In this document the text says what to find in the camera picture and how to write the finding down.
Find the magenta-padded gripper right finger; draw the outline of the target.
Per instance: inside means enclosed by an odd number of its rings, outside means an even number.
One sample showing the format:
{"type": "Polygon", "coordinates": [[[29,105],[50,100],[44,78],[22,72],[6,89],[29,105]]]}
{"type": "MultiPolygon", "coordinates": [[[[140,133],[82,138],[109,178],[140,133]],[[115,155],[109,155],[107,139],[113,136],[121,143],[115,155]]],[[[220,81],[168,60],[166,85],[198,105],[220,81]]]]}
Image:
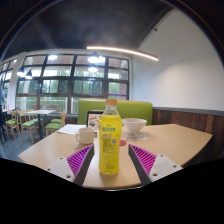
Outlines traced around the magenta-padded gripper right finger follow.
{"type": "Polygon", "coordinates": [[[128,154],[143,186],[182,169],[165,154],[155,155],[135,145],[128,146],[128,154]]]}

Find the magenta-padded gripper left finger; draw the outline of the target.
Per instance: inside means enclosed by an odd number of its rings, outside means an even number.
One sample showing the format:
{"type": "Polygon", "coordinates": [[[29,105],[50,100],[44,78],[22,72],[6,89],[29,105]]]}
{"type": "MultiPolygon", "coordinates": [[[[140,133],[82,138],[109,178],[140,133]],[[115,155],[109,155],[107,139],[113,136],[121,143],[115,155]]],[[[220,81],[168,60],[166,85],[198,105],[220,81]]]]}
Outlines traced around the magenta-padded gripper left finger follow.
{"type": "Polygon", "coordinates": [[[94,146],[88,145],[68,157],[57,158],[46,171],[82,186],[93,156],[94,146]]]}

